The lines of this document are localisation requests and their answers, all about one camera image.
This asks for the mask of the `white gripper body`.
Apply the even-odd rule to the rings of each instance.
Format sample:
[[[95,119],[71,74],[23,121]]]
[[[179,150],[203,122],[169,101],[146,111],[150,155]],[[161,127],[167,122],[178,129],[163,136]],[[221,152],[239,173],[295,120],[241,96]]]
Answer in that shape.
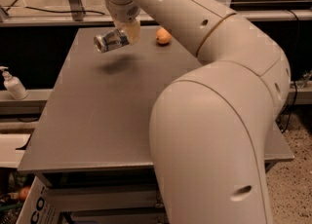
[[[132,22],[140,13],[140,7],[132,0],[104,1],[116,27]]]

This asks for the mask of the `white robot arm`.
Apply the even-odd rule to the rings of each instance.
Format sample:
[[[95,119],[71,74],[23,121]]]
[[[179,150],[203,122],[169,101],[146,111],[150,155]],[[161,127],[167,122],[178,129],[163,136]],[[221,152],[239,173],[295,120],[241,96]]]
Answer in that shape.
[[[273,224],[264,147],[290,90],[283,50],[215,0],[105,0],[115,23],[138,6],[200,62],[150,117],[151,157],[171,224]]]

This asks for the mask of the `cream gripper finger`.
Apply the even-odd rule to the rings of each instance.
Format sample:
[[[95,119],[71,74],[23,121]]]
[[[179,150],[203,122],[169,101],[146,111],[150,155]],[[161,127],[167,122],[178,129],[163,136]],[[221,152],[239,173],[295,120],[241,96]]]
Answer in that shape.
[[[114,23],[115,26],[125,34],[130,45],[134,45],[139,40],[140,22],[137,19],[130,22],[115,20]]]

